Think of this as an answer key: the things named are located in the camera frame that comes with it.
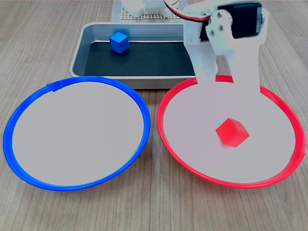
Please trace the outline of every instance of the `wood grain surface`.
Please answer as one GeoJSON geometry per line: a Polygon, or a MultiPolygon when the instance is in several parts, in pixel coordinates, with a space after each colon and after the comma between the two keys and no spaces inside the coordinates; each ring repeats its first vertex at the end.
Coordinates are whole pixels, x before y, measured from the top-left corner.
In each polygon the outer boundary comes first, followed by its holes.
{"type": "MultiPolygon", "coordinates": [[[[308,133],[308,1],[264,1],[271,13],[260,48],[261,84],[281,96],[308,133]]],[[[0,1],[0,134],[18,105],[70,77],[82,26],[111,19],[112,1],[0,1]]],[[[229,74],[224,58],[219,73],[229,74]]],[[[306,231],[308,160],[285,181],[238,190],[202,180],[168,153],[156,127],[165,90],[139,91],[152,131],[118,177],[76,192],[23,182],[0,153],[0,231],[306,231]]]]}

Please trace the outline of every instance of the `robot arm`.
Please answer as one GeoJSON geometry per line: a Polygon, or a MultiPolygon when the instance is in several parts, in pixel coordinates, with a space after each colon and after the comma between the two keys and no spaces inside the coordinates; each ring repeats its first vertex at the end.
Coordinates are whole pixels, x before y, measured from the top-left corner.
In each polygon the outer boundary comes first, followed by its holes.
{"type": "Polygon", "coordinates": [[[225,55],[234,84],[260,92],[258,50],[265,42],[269,13],[259,1],[206,0],[173,11],[184,21],[184,46],[198,83],[215,81],[216,56],[225,55]]]}

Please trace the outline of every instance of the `white plastic bracket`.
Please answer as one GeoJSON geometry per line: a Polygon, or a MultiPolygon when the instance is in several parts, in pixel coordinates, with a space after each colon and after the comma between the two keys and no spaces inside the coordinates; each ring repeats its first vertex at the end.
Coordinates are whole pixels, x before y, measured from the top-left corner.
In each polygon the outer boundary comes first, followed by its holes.
{"type": "MultiPolygon", "coordinates": [[[[198,8],[198,3],[187,6],[184,12],[189,14],[205,15],[202,9],[198,8]]],[[[217,56],[209,41],[201,41],[202,23],[184,20],[183,40],[184,46],[191,59],[198,84],[207,81],[215,82],[218,67],[217,56]]]]}
{"type": "Polygon", "coordinates": [[[234,84],[249,92],[260,93],[259,46],[266,40],[269,13],[263,9],[264,24],[254,37],[234,39],[231,31],[232,17],[226,10],[217,10],[205,27],[216,55],[225,55],[234,84]]]}

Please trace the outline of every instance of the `cube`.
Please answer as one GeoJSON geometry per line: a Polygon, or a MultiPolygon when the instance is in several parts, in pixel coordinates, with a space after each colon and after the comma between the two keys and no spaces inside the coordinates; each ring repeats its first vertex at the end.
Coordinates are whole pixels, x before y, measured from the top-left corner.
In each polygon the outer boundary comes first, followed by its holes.
{"type": "Polygon", "coordinates": [[[245,127],[239,121],[230,118],[216,129],[216,133],[223,145],[234,148],[249,137],[245,127]]]}
{"type": "Polygon", "coordinates": [[[115,33],[109,40],[111,49],[119,54],[129,48],[128,37],[122,33],[115,33]]]}

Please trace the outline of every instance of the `metal tray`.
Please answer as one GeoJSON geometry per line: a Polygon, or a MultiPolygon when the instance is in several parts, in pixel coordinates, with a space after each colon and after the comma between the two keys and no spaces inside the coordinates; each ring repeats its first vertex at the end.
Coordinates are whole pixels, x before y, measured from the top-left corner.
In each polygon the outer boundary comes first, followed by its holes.
{"type": "Polygon", "coordinates": [[[183,45],[182,23],[90,23],[78,40],[70,67],[77,76],[104,76],[134,89],[169,89],[194,77],[183,45]],[[109,38],[116,32],[129,37],[129,50],[117,54],[109,38]]]}

